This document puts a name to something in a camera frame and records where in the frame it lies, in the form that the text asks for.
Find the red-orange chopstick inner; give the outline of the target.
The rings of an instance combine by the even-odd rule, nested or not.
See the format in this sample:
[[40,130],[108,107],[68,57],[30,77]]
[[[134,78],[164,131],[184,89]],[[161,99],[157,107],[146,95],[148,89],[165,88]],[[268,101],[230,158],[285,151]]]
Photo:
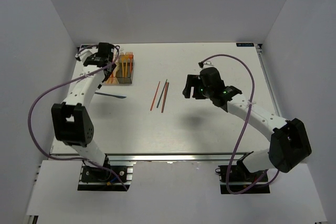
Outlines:
[[163,102],[162,102],[162,107],[161,107],[161,113],[164,112],[164,108],[165,108],[165,103],[166,103],[166,97],[167,97],[167,92],[168,92],[168,89],[169,89],[169,82],[167,82],[165,84],[165,89],[164,89],[164,96],[163,96]]

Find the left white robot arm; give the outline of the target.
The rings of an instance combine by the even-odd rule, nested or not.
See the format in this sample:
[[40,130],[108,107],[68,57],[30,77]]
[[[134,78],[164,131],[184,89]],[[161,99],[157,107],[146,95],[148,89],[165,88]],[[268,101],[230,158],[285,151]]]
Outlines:
[[74,149],[82,158],[96,164],[93,176],[101,182],[110,178],[107,156],[93,140],[94,125],[88,107],[96,90],[116,67],[120,47],[101,42],[94,53],[85,53],[79,79],[67,97],[51,108],[55,137]]

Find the red-orange plastic fork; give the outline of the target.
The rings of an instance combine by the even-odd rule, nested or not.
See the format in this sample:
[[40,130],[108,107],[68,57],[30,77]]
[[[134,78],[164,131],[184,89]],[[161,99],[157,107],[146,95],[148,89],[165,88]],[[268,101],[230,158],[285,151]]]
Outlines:
[[133,52],[128,52],[128,60],[129,60],[129,76],[132,75],[133,70]]

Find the yellow-orange plastic fork bent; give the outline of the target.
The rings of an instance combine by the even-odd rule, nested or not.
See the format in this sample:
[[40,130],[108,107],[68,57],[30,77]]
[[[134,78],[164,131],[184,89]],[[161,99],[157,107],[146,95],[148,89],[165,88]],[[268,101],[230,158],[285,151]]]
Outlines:
[[125,78],[125,63],[126,63],[126,59],[125,59],[125,55],[122,54],[120,56],[120,62],[121,62],[121,69],[122,69],[122,77]]

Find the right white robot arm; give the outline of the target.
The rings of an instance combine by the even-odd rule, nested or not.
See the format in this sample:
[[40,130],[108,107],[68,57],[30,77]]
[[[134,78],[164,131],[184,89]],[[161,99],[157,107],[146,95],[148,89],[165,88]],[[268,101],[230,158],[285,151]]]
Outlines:
[[247,120],[269,141],[267,149],[247,153],[237,161],[237,175],[245,182],[262,170],[276,168],[288,173],[312,153],[301,120],[287,120],[252,104],[238,88],[226,86],[214,67],[205,68],[198,75],[187,75],[182,93],[187,99],[210,99],[216,107]]

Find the red-orange chopstick outer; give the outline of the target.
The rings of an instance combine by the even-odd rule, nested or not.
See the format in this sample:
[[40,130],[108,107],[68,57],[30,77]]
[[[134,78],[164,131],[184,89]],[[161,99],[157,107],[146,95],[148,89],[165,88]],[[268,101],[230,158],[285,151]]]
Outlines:
[[156,96],[157,96],[157,93],[158,93],[158,90],[159,90],[160,84],[161,84],[161,82],[159,81],[159,82],[158,82],[158,84],[157,84],[157,87],[156,87],[155,93],[154,93],[154,97],[153,97],[153,100],[152,100],[151,106],[150,106],[150,111],[152,111],[152,110],[153,110],[154,103],[155,103],[155,100],[156,100]]

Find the black logo sticker right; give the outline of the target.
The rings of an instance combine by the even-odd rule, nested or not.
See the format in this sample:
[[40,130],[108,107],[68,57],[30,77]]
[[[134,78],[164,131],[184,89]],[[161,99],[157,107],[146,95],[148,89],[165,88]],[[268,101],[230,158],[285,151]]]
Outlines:
[[236,43],[237,47],[254,47],[254,43],[250,43],[250,42],[237,42]]

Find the blue plastic knife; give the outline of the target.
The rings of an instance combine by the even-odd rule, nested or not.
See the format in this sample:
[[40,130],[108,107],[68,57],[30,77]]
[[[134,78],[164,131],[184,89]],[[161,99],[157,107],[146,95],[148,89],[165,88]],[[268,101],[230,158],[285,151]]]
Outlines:
[[115,95],[115,94],[108,94],[108,93],[101,93],[101,92],[95,92],[95,94],[97,94],[97,95],[103,95],[103,96],[107,96],[107,97],[114,97],[114,98],[118,98],[118,99],[125,99],[125,98],[127,98],[126,96],[123,96],[123,95]]

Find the yellow-orange plastic knife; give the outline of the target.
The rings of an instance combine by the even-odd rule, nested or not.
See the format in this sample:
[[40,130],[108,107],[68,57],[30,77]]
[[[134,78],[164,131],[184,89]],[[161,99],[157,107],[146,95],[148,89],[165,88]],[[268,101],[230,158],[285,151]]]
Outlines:
[[109,79],[108,79],[108,82],[109,82],[110,84],[113,84],[113,83],[114,83],[114,80],[115,80],[115,73],[116,73],[116,71],[113,71],[113,72],[111,73]]

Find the black logo sticker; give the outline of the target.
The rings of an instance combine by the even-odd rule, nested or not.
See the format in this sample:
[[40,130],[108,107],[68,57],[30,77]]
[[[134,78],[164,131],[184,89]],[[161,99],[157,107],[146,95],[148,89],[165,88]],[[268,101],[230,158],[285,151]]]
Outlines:
[[88,47],[90,47],[91,45],[82,45],[81,47],[80,47],[80,49],[85,49],[85,48],[88,48]]
[[236,43],[237,47],[254,47],[254,43],[250,43],[250,42],[237,42]]

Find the black logo sticker left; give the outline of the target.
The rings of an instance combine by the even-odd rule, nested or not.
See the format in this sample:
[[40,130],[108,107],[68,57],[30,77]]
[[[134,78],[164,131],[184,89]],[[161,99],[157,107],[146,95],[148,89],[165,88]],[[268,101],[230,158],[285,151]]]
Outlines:
[[81,47],[80,47],[80,49],[85,49],[85,48],[88,48],[88,47],[90,47],[91,45],[82,45]]

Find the yellow-orange plastic fork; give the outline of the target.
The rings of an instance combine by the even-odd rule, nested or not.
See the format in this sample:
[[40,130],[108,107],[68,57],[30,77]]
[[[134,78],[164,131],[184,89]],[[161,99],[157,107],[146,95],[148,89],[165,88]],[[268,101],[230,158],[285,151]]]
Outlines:
[[124,77],[127,77],[128,73],[128,60],[129,60],[129,55],[127,53],[124,54],[123,58],[123,63],[124,63]]

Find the smoky grey plastic container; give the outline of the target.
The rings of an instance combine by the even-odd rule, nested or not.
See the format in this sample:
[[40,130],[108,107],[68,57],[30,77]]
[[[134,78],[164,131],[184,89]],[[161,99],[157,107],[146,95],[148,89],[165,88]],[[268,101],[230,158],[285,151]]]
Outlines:
[[116,78],[118,84],[132,84],[134,70],[134,54],[133,52],[126,52],[121,54],[118,61],[118,71]]

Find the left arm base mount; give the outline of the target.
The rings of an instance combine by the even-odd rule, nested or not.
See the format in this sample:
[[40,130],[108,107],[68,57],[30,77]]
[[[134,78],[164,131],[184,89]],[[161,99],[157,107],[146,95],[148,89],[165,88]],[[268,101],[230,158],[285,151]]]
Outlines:
[[112,162],[110,169],[113,170],[123,182],[107,170],[95,167],[87,162],[82,162],[78,191],[127,191],[132,182],[134,163]]

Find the amber plastic container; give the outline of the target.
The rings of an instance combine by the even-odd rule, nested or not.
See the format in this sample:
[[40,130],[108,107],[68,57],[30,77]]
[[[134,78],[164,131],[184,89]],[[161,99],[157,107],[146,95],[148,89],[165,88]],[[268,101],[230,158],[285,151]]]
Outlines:
[[119,70],[119,67],[115,67],[110,77],[103,83],[104,86],[112,86],[119,84],[116,74]]

